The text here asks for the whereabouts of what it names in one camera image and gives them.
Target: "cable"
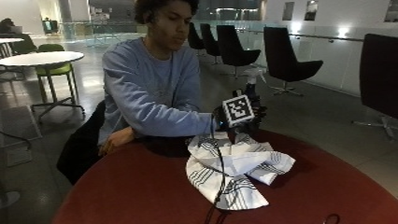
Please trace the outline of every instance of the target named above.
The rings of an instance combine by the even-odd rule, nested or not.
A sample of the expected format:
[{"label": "cable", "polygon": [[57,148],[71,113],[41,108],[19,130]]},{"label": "cable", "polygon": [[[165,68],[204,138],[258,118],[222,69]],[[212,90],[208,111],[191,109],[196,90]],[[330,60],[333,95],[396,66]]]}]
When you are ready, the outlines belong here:
[{"label": "cable", "polygon": [[20,140],[25,141],[27,144],[28,144],[28,149],[32,148],[32,143],[29,142],[29,140],[28,140],[27,138],[15,136],[15,135],[12,135],[12,134],[10,134],[10,133],[3,133],[2,131],[0,131],[0,133],[2,133],[4,136],[7,136],[7,137],[16,138],[16,139],[20,139]]},{"label": "cable", "polygon": [[[221,197],[221,194],[224,192],[224,189],[225,189],[225,172],[224,172],[224,159],[222,159],[222,155],[221,155],[221,151],[220,151],[220,148],[218,148],[218,144],[217,144],[217,141],[216,141],[216,138],[215,138],[215,129],[213,129],[213,121],[215,121],[215,115],[212,114],[212,122],[211,122],[211,135],[212,135],[212,139],[215,140],[215,148],[217,150],[217,154],[218,154],[218,158],[220,158],[220,162],[221,162],[221,175],[222,175],[222,180],[221,180],[221,185],[220,185],[220,189],[218,189],[218,193],[216,195],[216,199],[215,199],[215,202],[212,204],[212,207],[209,209],[209,212],[208,212],[208,215],[207,215],[207,219],[205,219],[205,224],[209,224],[211,223],[211,220],[212,220],[212,216],[213,216],[213,213],[215,213],[215,209],[217,207],[217,203],[220,202],[220,197]],[[218,221],[217,221],[217,224],[222,224],[224,222],[224,219],[220,219],[218,218]]]}]

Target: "young man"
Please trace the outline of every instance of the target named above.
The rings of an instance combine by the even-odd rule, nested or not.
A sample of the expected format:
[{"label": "young man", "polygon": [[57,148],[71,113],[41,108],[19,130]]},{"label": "young man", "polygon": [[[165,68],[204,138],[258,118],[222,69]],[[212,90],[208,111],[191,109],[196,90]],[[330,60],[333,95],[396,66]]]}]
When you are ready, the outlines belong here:
[{"label": "young man", "polygon": [[137,0],[136,21],[148,35],[104,54],[100,155],[135,135],[191,136],[216,128],[212,114],[200,113],[199,58],[183,46],[197,9],[199,0]]}]

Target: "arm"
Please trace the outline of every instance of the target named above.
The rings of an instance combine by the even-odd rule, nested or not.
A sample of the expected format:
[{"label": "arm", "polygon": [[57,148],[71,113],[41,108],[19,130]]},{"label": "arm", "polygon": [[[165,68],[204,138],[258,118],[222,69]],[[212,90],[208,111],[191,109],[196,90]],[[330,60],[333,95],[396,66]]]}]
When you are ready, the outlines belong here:
[{"label": "arm", "polygon": [[200,112],[200,60],[196,53],[192,50],[189,52],[184,57],[188,63],[176,88],[173,107],[183,111]]},{"label": "arm", "polygon": [[139,74],[132,53],[111,50],[104,55],[104,88],[129,126],[145,135],[188,136],[211,132],[211,114],[157,105]]}]

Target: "red round table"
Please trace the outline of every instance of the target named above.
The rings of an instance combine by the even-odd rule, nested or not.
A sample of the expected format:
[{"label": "red round table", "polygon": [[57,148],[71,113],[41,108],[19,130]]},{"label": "red round table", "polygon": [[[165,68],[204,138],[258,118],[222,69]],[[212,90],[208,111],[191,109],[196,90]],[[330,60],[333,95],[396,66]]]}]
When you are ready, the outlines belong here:
[{"label": "red round table", "polygon": [[[253,138],[296,164],[272,186],[252,179],[270,205],[230,212],[224,223],[321,224],[333,213],[341,224],[398,223],[397,199],[348,163],[281,134],[258,131]],[[188,156],[180,138],[125,145],[87,171],[52,223],[204,223],[212,204],[188,181]]]}]

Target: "crumpled fabric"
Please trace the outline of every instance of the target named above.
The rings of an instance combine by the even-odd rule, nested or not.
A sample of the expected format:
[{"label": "crumpled fabric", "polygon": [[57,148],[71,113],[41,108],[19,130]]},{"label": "crumpled fabric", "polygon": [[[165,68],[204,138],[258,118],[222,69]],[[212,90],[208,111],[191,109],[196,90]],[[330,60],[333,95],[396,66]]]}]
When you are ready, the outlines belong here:
[{"label": "crumpled fabric", "polygon": [[232,144],[226,133],[197,135],[188,146],[192,154],[187,162],[187,175],[192,185],[211,203],[218,194],[224,160],[225,188],[216,207],[224,210],[245,210],[266,206],[269,202],[256,189],[250,179],[272,185],[276,177],[290,171],[294,158],[273,150],[269,143],[258,143],[246,133],[240,133]]}]

